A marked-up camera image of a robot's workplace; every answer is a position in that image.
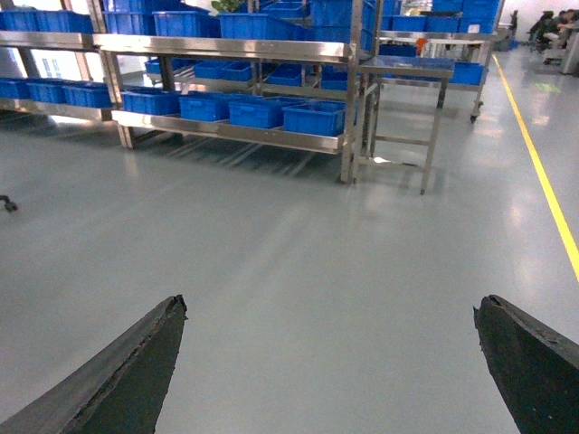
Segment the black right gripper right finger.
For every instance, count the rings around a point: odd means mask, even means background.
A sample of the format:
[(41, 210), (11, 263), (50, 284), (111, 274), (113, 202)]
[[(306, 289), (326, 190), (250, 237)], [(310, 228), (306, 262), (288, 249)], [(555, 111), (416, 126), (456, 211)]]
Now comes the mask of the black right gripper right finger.
[(473, 309), (489, 373), (521, 433), (578, 431), (578, 344), (497, 295)]

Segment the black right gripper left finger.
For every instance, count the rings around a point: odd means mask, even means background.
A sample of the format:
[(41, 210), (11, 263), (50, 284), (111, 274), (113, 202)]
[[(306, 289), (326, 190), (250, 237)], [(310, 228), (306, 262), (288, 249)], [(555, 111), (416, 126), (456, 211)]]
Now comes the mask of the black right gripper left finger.
[(154, 433), (186, 321), (168, 297), (49, 391), (1, 423), (3, 433)]

